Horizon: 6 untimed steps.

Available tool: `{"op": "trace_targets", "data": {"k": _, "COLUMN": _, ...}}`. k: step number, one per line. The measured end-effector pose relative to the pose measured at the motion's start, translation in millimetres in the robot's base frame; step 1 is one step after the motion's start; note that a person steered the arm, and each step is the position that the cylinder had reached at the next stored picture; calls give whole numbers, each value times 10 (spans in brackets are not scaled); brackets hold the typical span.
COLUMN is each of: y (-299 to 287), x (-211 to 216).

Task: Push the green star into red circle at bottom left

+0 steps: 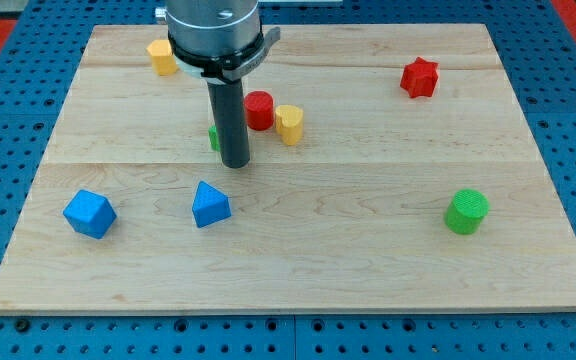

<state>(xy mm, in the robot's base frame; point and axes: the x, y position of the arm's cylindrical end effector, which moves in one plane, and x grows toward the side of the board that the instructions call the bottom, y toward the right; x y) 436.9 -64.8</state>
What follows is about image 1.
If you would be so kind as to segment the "black pusher mounting clamp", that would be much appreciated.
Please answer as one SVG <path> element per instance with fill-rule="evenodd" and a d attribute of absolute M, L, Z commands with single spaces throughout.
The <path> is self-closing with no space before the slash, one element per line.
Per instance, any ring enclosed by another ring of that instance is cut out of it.
<path fill-rule="evenodd" d="M 227 55 L 204 56 L 192 54 L 180 47 L 168 34 L 176 64 L 188 75 L 204 79 L 210 84 L 232 84 L 260 66 L 271 47 L 281 39 L 281 29 L 273 27 L 260 32 L 245 47 Z"/>

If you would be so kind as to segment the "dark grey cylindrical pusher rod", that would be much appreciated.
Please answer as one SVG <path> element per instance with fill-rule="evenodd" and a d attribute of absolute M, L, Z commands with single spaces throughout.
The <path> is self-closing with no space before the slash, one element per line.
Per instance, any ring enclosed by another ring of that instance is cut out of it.
<path fill-rule="evenodd" d="M 250 161 L 242 82 L 207 87 L 222 162 L 228 168 L 242 168 Z"/>

